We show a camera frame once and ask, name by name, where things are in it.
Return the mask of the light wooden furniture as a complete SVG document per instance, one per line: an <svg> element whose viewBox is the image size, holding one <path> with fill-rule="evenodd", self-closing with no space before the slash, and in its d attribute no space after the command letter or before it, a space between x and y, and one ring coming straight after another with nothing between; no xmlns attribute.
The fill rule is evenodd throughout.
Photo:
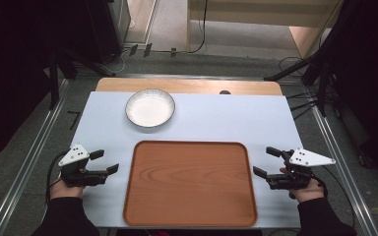
<svg viewBox="0 0 378 236"><path fill-rule="evenodd" d="M288 26L302 58L313 53L319 38L330 29L345 0L186 0L187 22L202 20L197 12L207 6L207 21Z"/></svg>

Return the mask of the person's right hand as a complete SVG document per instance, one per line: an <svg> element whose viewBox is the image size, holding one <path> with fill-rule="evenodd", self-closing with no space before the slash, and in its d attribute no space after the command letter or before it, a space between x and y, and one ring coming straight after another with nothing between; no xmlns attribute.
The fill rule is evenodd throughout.
<svg viewBox="0 0 378 236"><path fill-rule="evenodd" d="M304 203L310 200L320 199L324 197L324 188L315 179L311 179L306 188L290 190L289 192L295 196L296 200L299 203Z"/></svg>

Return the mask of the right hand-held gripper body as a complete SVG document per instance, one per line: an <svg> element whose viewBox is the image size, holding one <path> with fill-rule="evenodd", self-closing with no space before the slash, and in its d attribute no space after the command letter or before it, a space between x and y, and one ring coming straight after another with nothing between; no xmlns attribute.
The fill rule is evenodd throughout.
<svg viewBox="0 0 378 236"><path fill-rule="evenodd" d="M272 190L297 190L308 186L313 177L312 167L333 165L336 161L304 148L281 150L286 172L267 175Z"/></svg>

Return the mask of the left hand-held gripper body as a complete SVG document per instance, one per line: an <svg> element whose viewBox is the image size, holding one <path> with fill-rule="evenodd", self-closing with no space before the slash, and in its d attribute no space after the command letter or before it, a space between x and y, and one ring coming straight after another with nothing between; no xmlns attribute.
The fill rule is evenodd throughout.
<svg viewBox="0 0 378 236"><path fill-rule="evenodd" d="M86 187L104 184L107 171L90 171L87 164L90 161L90 152L82 145L73 145L58 162L61 168L61 179L68 187Z"/></svg>

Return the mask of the black cabinet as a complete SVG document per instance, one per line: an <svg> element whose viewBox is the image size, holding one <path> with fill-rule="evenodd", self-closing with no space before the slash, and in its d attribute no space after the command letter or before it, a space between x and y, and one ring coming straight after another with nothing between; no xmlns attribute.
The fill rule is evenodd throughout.
<svg viewBox="0 0 378 236"><path fill-rule="evenodd" d="M131 24L127 0L87 0L95 34L96 58L106 64L124 48Z"/></svg>

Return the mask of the white bowl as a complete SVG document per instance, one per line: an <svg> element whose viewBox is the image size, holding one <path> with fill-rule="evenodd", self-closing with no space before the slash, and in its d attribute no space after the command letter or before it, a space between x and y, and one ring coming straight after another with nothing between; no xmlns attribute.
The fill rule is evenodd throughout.
<svg viewBox="0 0 378 236"><path fill-rule="evenodd" d="M168 92L156 88L134 93L125 106L127 118L143 128L153 128L166 123L174 111L173 97Z"/></svg>

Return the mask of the aluminium floor rail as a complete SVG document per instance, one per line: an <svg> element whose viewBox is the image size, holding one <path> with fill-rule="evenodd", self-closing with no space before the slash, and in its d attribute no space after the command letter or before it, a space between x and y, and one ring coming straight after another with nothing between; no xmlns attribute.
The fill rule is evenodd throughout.
<svg viewBox="0 0 378 236"><path fill-rule="evenodd" d="M316 106L312 108L314 117L328 147L330 155L337 162L336 169L342 181L346 197L364 236L378 236L378 228L363 196L347 166L347 162L332 132L329 121L323 117Z"/></svg>
<svg viewBox="0 0 378 236"><path fill-rule="evenodd" d="M21 198L21 195L32 175L32 171L38 161L41 151L47 141L47 138L52 131L52 128L59 116L59 113L64 105L66 94L69 90L71 82L67 79L61 81L58 87L59 100L54 107L50 109L40 126L37 135L29 149L25 160L20 167L9 191L7 192L2 204L0 205L0 236L3 235L6 226Z"/></svg>
<svg viewBox="0 0 378 236"><path fill-rule="evenodd" d="M200 76L200 75L163 75L163 74L115 74L115 78L137 79L179 79L179 80L219 80L219 81L264 81L261 77Z"/></svg>

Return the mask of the white table cover sheet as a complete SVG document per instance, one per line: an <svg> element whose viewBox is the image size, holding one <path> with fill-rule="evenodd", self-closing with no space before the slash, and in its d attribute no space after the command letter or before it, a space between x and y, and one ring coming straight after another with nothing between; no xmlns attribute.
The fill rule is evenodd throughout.
<svg viewBox="0 0 378 236"><path fill-rule="evenodd" d="M88 151L104 151L103 157L88 163L90 170L120 165L104 185L85 189L84 209L97 227L126 225L123 206L133 149L140 141L238 142L247 148L251 166L270 173L278 172L283 161L266 154L267 147L281 150L302 147L282 95L175 93L172 117L154 128L138 127L129 121L125 107L131 95L92 92L72 141Z"/></svg>

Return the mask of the black metal stand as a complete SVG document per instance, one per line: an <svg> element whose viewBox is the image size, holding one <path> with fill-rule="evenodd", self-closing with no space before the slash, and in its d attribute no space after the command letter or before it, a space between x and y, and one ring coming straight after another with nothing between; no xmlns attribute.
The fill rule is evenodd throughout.
<svg viewBox="0 0 378 236"><path fill-rule="evenodd" d="M319 81L316 106L321 115L325 117L326 91L330 76L330 64L332 59L330 50L332 49L332 46L333 41L331 39L326 39L322 43L321 47L311 56L302 59L298 63L282 70L281 72L273 76L264 78L264 81L276 82L290 75L291 73L306 67L306 71L301 77L301 82L304 86L312 86L316 81Z"/></svg>
<svg viewBox="0 0 378 236"><path fill-rule="evenodd" d="M63 47L52 48L49 53L49 80L51 94L51 102L49 106L50 110L55 108L56 104L61 98L58 83L58 69L60 69L68 79L75 80L77 77L77 71L73 64L74 61L79 62L97 74L110 77L110 74L108 74L105 70L99 68L97 65L86 60L77 53Z"/></svg>

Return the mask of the brown wooden tray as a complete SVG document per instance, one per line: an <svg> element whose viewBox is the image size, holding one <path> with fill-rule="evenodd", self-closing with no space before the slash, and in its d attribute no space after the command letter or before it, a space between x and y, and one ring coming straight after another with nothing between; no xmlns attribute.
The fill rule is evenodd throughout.
<svg viewBox="0 0 378 236"><path fill-rule="evenodd" d="M250 227L258 219L241 143L136 144L123 218L130 226Z"/></svg>

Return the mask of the person's left hand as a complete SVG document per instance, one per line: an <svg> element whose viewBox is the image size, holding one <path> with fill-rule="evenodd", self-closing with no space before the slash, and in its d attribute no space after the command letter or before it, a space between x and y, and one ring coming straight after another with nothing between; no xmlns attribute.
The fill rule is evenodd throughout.
<svg viewBox="0 0 378 236"><path fill-rule="evenodd" d="M80 198L83 192L83 187L68 187L62 179L57 179L50 187L50 199Z"/></svg>

